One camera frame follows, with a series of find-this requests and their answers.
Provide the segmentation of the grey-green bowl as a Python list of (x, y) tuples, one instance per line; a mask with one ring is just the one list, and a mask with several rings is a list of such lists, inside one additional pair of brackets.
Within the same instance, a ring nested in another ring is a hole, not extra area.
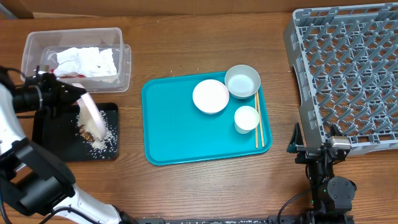
[(235, 65), (226, 72), (224, 84), (235, 98), (245, 99), (258, 91), (261, 78), (249, 65)]

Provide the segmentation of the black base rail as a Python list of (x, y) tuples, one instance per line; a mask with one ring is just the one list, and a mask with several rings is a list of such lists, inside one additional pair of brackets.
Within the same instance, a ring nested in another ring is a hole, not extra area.
[(305, 215), (270, 215), (267, 218), (234, 218), (234, 219), (199, 219), (199, 220), (164, 220), (163, 218), (136, 218), (133, 224), (338, 224), (347, 223), (355, 224), (352, 216), (345, 216), (344, 218), (333, 217), (326, 219), (326, 217), (308, 216)]

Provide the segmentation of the small white cup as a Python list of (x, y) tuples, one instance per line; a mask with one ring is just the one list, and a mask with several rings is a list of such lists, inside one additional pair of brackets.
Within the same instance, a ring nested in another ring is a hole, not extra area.
[(259, 113), (251, 106), (241, 106), (234, 114), (234, 127), (240, 134), (247, 134), (259, 124)]

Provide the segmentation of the brown food scrap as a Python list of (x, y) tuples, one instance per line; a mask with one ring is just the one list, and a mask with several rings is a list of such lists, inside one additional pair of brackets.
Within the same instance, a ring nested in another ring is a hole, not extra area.
[(88, 132), (84, 127), (85, 127), (84, 125), (79, 126), (79, 133), (80, 133), (80, 136), (81, 136), (85, 141), (94, 142), (94, 141), (95, 141), (94, 137), (93, 137), (93, 136), (91, 135), (91, 133)]

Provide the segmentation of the white napkin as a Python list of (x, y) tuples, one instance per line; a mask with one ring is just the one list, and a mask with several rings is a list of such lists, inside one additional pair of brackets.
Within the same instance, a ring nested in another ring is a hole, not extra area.
[(111, 48), (100, 50), (99, 47), (72, 47), (56, 55), (57, 75), (77, 73), (89, 78), (115, 76), (118, 73)]

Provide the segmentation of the large white plate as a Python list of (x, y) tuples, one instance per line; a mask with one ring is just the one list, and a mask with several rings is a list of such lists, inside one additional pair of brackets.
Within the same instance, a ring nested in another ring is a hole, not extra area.
[(84, 125), (95, 141), (102, 141), (106, 137), (106, 127), (103, 117), (88, 92), (82, 94), (76, 101), (80, 112), (78, 115), (78, 128)]

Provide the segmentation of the wooden chopstick right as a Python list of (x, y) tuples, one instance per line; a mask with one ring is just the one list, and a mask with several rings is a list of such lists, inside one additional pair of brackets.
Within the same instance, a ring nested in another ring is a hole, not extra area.
[(262, 113), (261, 113), (261, 105), (260, 105), (258, 91), (256, 92), (256, 102), (257, 102), (257, 112), (259, 114), (259, 129), (260, 129), (261, 145), (262, 145), (262, 147), (264, 147), (265, 141), (264, 141), (264, 132), (263, 132), (263, 127), (262, 127)]

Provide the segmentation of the red snack wrapper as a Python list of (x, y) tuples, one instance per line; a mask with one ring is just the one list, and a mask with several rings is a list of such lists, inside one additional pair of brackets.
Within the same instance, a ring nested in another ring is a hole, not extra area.
[(85, 78), (84, 75), (82, 74), (77, 74), (77, 73), (68, 73), (66, 75), (60, 75), (60, 74), (56, 74), (54, 69), (50, 70), (51, 73), (53, 73), (57, 78)]

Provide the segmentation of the wooden chopstick left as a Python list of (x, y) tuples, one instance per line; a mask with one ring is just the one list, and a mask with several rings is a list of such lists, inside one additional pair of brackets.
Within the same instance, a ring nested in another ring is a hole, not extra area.
[[(254, 94), (254, 108), (257, 111), (257, 117), (258, 117), (258, 108), (257, 108), (257, 92)], [(255, 143), (256, 143), (256, 149), (259, 147), (258, 143), (258, 125), (255, 127)]]

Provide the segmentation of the black plastic tray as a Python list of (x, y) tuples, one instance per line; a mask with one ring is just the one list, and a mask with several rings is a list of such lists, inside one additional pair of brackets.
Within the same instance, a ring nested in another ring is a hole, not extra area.
[[(119, 137), (119, 110), (115, 103), (98, 103), (99, 110), (106, 111), (111, 124), (118, 128)], [(82, 143), (76, 126), (76, 116), (79, 114), (79, 106), (73, 105), (65, 110), (58, 118), (52, 119), (46, 111), (36, 112), (32, 131), (32, 141), (41, 145), (65, 162), (114, 160), (118, 152), (110, 159), (90, 159), (83, 153), (88, 152), (88, 147)]]

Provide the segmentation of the pink shallow bowl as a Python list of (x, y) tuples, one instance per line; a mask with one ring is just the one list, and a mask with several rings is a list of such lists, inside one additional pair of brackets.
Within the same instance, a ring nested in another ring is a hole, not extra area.
[(222, 111), (229, 102), (227, 87), (218, 80), (203, 80), (193, 89), (194, 105), (203, 113), (216, 114)]

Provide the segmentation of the wooden chopstick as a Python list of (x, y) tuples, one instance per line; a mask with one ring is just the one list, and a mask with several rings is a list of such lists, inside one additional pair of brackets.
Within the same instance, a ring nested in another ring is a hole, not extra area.
[[(257, 108), (257, 92), (254, 94), (254, 108), (257, 111), (257, 117), (258, 117), (258, 108)], [(256, 149), (259, 147), (258, 143), (258, 125), (255, 127), (255, 143), (256, 143)]]
[(263, 127), (262, 127), (262, 113), (261, 113), (261, 105), (260, 105), (258, 91), (256, 92), (256, 102), (257, 102), (257, 112), (259, 114), (259, 129), (260, 129), (261, 145), (262, 145), (262, 147), (264, 147), (265, 141), (264, 141), (264, 132), (263, 132)]

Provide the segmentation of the grey dishwasher rack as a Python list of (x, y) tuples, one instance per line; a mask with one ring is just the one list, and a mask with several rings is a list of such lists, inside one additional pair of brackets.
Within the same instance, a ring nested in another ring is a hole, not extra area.
[(351, 155), (397, 148), (397, 4), (297, 9), (284, 31), (310, 147), (347, 136)]

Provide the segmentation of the teal serving tray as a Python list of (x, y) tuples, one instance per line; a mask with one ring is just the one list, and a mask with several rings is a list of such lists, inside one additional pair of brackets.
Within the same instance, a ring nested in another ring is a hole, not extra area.
[(234, 127), (235, 111), (254, 106), (254, 98), (230, 97), (224, 110), (205, 114), (193, 103), (195, 86), (203, 80), (223, 82), (225, 72), (159, 78), (142, 87), (145, 155), (157, 166), (229, 159), (267, 152), (272, 133), (264, 97), (259, 97), (265, 146), (256, 149), (255, 133), (240, 134)]

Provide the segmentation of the rice grains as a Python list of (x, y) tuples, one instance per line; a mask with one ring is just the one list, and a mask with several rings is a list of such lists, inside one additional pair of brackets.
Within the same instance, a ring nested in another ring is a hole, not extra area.
[[(88, 147), (88, 152), (83, 153), (85, 156), (88, 156), (90, 159), (110, 159), (118, 152), (118, 128), (111, 124), (106, 111), (100, 110), (99, 112), (101, 113), (105, 123), (106, 137), (102, 141), (96, 140), (94, 142), (88, 142), (80, 136), (79, 128), (78, 135), (83, 139), (83, 145)], [(76, 126), (78, 127), (78, 115), (76, 116), (76, 119)]]

